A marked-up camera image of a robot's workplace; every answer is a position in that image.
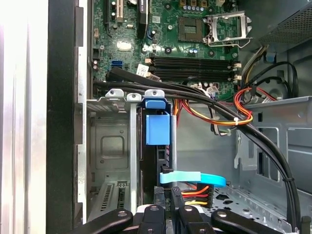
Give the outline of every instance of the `blue sata port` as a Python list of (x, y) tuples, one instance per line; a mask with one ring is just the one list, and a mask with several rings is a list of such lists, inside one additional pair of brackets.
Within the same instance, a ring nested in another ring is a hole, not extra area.
[(112, 60), (111, 66), (122, 68), (122, 61), (121, 60)]

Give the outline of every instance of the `screw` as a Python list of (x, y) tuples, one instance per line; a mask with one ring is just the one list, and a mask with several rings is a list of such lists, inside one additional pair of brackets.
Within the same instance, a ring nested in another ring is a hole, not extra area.
[(151, 207), (151, 211), (158, 211), (158, 210), (159, 210), (159, 208), (157, 206), (152, 206)]
[(185, 206), (184, 209), (185, 209), (186, 211), (192, 211), (192, 210), (193, 210), (193, 208), (192, 208), (191, 206)]
[(125, 213), (124, 211), (120, 211), (120, 212), (118, 213), (118, 216), (119, 216), (119, 217), (124, 217), (124, 216), (127, 216), (127, 213)]
[(222, 212), (222, 211), (219, 211), (219, 212), (217, 213), (217, 215), (220, 216), (220, 217), (222, 217), (222, 218), (225, 218), (225, 217), (227, 216), (226, 213), (225, 213), (225, 212)]

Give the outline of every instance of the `blue tab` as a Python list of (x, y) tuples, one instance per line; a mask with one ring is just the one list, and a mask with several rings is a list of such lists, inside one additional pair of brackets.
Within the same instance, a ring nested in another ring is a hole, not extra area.
[(170, 145), (170, 115), (146, 115), (146, 144)]
[(173, 171), (170, 173), (160, 173), (160, 183), (167, 184), (178, 181), (199, 181), (201, 180), (200, 172), (183, 172)]
[(160, 183), (171, 182), (197, 182), (202, 184), (213, 184), (215, 187), (225, 187), (226, 179), (218, 175), (205, 174), (200, 172), (173, 171), (167, 174), (160, 173)]
[(145, 100), (145, 108), (146, 109), (160, 109), (164, 110), (166, 108), (166, 103), (163, 100)]

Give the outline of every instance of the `cpu socket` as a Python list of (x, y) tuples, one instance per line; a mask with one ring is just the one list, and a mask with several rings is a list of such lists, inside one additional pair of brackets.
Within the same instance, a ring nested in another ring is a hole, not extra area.
[(201, 42), (202, 35), (202, 19), (178, 18), (178, 40), (186, 42)]

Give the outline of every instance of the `motherboard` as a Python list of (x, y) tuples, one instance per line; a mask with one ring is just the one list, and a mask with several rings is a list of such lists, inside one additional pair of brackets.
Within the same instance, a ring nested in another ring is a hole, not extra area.
[[(235, 46), (210, 47), (206, 16), (236, 11), (234, 0), (94, 0), (93, 78), (112, 67), (166, 82), (203, 81), (219, 99), (234, 93)], [(218, 20), (220, 39), (235, 37), (238, 19)]]

